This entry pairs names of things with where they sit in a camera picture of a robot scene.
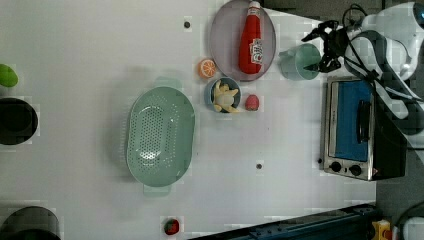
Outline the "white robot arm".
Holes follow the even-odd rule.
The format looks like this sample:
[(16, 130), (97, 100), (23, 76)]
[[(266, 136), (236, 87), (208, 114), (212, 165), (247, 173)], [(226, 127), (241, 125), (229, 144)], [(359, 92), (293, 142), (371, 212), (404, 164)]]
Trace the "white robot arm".
[(312, 71), (345, 67), (366, 81), (374, 101), (414, 150), (423, 148), (423, 99), (409, 85), (423, 49), (423, 5), (407, 2), (346, 25), (329, 20), (303, 40), (324, 41), (324, 56)]

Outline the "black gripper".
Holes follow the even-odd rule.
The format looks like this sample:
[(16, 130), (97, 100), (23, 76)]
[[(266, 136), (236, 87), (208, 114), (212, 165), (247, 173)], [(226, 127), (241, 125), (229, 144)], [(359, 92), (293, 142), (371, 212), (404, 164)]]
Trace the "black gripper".
[(338, 21), (329, 20), (320, 23), (318, 28), (313, 29), (301, 41), (308, 42), (316, 38), (321, 38), (324, 42), (324, 55), (319, 64), (311, 64), (303, 67), (303, 69), (322, 73), (339, 69), (341, 67), (339, 58), (345, 54), (349, 40), (346, 30), (339, 28)]

